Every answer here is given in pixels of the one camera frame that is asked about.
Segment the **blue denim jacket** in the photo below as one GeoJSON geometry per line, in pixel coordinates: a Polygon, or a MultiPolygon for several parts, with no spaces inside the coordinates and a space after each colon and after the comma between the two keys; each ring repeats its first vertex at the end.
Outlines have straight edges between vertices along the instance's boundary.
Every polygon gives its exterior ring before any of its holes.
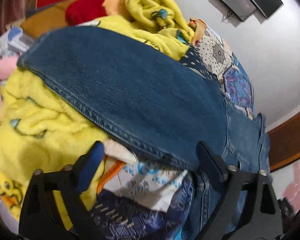
{"type": "Polygon", "coordinates": [[[208,152],[243,172],[269,170],[262,115],[247,117],[205,67],[100,27],[44,34],[18,60],[84,117],[138,157],[188,170],[194,197],[182,239],[195,239],[221,198],[208,152]]]}

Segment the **blue patchwork bedspread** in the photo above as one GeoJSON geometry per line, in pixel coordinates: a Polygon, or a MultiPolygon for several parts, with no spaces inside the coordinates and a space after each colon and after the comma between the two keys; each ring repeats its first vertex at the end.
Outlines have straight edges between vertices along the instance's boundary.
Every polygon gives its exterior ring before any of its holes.
{"type": "Polygon", "coordinates": [[[179,60],[127,37],[104,49],[109,56],[93,61],[91,119],[136,152],[193,172],[194,201],[179,235],[194,239],[220,200],[200,167],[198,143],[240,171],[259,167],[250,81],[211,30],[179,60]]]}

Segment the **yellow cartoon fleece blanket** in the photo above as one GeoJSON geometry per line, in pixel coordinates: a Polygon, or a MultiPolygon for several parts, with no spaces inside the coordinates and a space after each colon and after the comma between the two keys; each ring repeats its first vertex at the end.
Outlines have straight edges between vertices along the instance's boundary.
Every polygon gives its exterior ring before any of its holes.
{"type": "Polygon", "coordinates": [[[179,60],[194,36],[174,0],[103,0],[101,7],[105,16],[86,12],[40,38],[1,89],[0,199],[15,219],[34,170],[58,171],[109,138],[83,105],[96,79],[80,78],[84,60],[105,59],[104,44],[122,37],[179,60]]]}

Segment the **red plush toy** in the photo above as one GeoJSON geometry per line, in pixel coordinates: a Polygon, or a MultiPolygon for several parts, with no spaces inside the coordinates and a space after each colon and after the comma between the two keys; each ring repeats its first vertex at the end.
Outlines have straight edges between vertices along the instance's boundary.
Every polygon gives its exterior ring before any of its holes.
{"type": "Polygon", "coordinates": [[[104,0],[76,0],[65,10],[65,20],[73,26],[106,16],[104,0]]]}

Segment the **brown wooden door frame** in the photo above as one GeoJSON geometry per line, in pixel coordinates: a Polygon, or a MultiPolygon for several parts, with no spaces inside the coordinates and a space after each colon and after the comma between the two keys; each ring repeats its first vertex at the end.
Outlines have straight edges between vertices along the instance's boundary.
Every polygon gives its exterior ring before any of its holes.
{"type": "Polygon", "coordinates": [[[276,171],[300,159],[300,112],[268,132],[270,170],[276,171]]]}

